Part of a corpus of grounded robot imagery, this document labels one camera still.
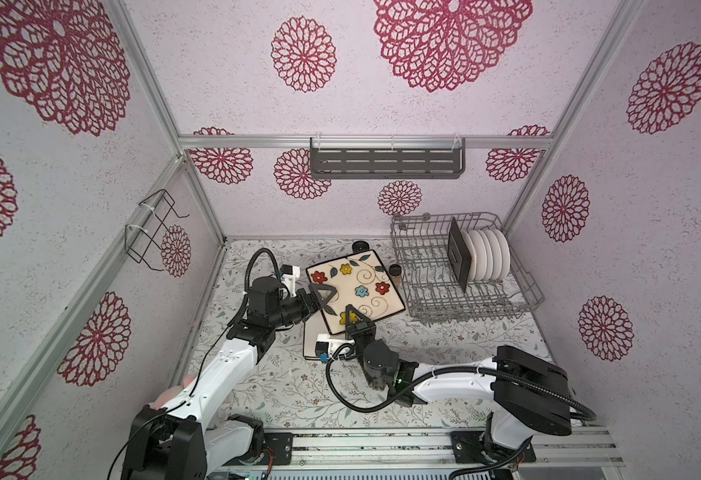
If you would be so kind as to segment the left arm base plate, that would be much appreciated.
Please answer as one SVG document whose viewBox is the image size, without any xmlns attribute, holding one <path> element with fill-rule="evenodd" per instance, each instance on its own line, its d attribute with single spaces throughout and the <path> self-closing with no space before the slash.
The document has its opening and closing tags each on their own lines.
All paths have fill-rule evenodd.
<svg viewBox="0 0 701 480">
<path fill-rule="evenodd" d="M 226 466 L 286 466 L 292 464 L 292 453 L 294 434 L 266 432 L 254 450 L 228 461 Z"/>
</svg>

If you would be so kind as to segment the black square plate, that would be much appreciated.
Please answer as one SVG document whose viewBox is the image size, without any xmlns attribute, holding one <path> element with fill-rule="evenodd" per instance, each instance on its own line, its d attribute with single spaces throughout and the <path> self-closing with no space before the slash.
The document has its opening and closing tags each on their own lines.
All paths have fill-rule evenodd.
<svg viewBox="0 0 701 480">
<path fill-rule="evenodd" d="M 455 217 L 450 219 L 447 238 L 447 258 L 462 292 L 466 292 L 468 282 L 469 254 Z"/>
<path fill-rule="evenodd" d="M 310 283 L 336 290 L 322 311 L 324 325 L 332 335 L 344 333 L 346 325 L 356 322 L 356 313 L 350 317 L 346 314 L 348 305 L 371 321 L 384 320 L 406 310 L 402 296 L 374 250 L 314 264 L 306 269 L 306 274 Z"/>
</svg>

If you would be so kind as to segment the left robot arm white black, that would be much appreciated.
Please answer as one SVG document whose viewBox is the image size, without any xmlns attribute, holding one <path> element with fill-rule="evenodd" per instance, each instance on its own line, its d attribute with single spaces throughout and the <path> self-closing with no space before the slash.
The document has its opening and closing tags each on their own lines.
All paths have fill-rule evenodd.
<svg viewBox="0 0 701 480">
<path fill-rule="evenodd" d="M 282 328 L 326 308 L 336 288 L 312 284 L 289 292 L 272 276 L 254 280 L 220 339 L 202 360 L 200 373 L 162 406 L 144 406 L 116 457 L 124 479 L 204 479 L 234 460 L 274 461 L 260 420 L 234 414 L 211 428 L 216 412 L 274 344 Z"/>
</svg>

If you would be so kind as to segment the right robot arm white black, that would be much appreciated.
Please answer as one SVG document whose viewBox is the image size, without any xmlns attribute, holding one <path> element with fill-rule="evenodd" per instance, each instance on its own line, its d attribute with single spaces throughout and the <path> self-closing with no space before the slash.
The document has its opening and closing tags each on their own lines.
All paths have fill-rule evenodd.
<svg viewBox="0 0 701 480">
<path fill-rule="evenodd" d="M 373 413 L 397 404 L 428 405 L 441 400 L 491 400 L 489 414 L 472 447 L 483 465 L 516 460 L 528 450 L 524 443 L 537 434 L 572 434 L 574 407 L 565 393 L 566 373 L 516 347 L 502 345 L 494 356 L 470 364 L 430 365 L 405 361 L 376 337 L 376 325 L 350 307 L 346 340 L 326 354 L 326 379 L 332 393 L 348 409 Z M 332 364 L 355 360 L 369 387 L 386 393 L 380 404 L 360 407 L 340 394 L 332 381 Z"/>
</svg>

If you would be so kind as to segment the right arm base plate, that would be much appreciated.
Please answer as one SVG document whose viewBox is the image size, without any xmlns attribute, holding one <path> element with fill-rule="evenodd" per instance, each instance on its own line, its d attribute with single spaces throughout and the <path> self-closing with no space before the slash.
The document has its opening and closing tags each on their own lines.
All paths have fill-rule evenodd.
<svg viewBox="0 0 701 480">
<path fill-rule="evenodd" d="M 459 430 L 449 434 L 457 464 L 489 465 L 511 456 L 514 449 L 489 444 L 483 430 Z"/>
</svg>

